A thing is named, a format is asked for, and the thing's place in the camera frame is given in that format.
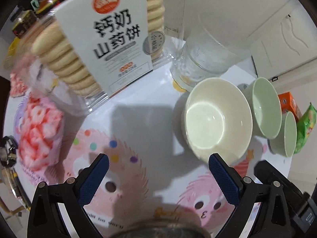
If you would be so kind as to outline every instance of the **pink cartoon character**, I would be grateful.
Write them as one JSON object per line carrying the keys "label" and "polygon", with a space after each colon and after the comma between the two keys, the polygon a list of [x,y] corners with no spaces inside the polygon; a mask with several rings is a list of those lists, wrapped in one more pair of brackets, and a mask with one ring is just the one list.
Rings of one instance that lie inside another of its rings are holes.
{"label": "pink cartoon character", "polygon": [[[177,205],[186,208],[186,212],[180,215],[180,221],[194,221],[196,225],[202,226],[207,231],[223,224],[234,209],[234,206],[226,201],[210,172],[190,182],[186,191],[180,195]],[[198,215],[199,218],[194,218],[193,214]]]}
{"label": "pink cartoon character", "polygon": [[100,153],[109,157],[110,167],[85,209],[108,217],[130,218],[146,198],[148,180],[141,159],[125,143],[98,130],[80,129],[63,161],[64,180],[77,177]]}

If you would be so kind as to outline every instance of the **light green bowl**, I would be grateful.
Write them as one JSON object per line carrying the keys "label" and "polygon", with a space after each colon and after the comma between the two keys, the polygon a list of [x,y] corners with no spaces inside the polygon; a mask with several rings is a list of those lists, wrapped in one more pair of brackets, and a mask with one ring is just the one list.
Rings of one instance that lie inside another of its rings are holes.
{"label": "light green bowl", "polygon": [[282,123],[280,100],[273,85],[266,78],[256,79],[242,91],[253,118],[253,135],[275,139]]}
{"label": "light green bowl", "polygon": [[271,150],[285,157],[291,157],[296,147],[296,121],[292,112],[282,115],[282,126],[278,136],[270,140]]}

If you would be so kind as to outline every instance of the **clear glass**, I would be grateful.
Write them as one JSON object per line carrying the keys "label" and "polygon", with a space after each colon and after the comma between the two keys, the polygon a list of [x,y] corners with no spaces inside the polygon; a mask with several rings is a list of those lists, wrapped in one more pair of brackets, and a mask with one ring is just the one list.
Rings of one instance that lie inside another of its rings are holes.
{"label": "clear glass", "polygon": [[213,13],[201,13],[171,67],[174,80],[191,91],[200,81],[219,77],[231,66],[245,59],[249,50],[234,24]]}

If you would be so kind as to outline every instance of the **colorful polka dot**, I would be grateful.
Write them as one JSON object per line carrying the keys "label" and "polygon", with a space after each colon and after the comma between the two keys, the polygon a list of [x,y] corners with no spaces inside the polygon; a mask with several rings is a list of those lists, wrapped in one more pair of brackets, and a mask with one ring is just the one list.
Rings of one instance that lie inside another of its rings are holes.
{"label": "colorful polka dot", "polygon": [[90,130],[85,130],[85,131],[84,131],[84,134],[85,134],[86,136],[89,136],[90,133],[91,133]]}
{"label": "colorful polka dot", "polygon": [[135,156],[130,157],[130,162],[131,163],[136,163],[137,162],[137,157],[135,157]]}
{"label": "colorful polka dot", "polygon": [[117,143],[116,140],[111,140],[111,141],[109,142],[109,147],[111,147],[111,148],[116,148],[117,146],[118,146],[118,143]]}
{"label": "colorful polka dot", "polygon": [[78,138],[74,138],[73,144],[74,145],[78,145],[79,144],[79,139]]}
{"label": "colorful polka dot", "polygon": [[94,142],[92,142],[92,143],[90,144],[90,149],[91,149],[92,151],[95,151],[95,150],[97,149],[97,144],[94,143]]}
{"label": "colorful polka dot", "polygon": [[115,163],[115,164],[118,163],[119,162],[119,155],[117,155],[117,154],[112,155],[110,157],[110,160],[112,163]]}

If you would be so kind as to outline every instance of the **grey circular label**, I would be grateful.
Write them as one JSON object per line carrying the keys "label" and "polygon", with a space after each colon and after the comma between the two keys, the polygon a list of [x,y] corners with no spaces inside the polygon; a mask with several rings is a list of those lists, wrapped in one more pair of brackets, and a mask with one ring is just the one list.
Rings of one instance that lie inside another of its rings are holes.
{"label": "grey circular label", "polygon": [[165,35],[163,32],[154,31],[148,35],[143,42],[143,51],[147,55],[151,55],[158,51],[165,42]]}

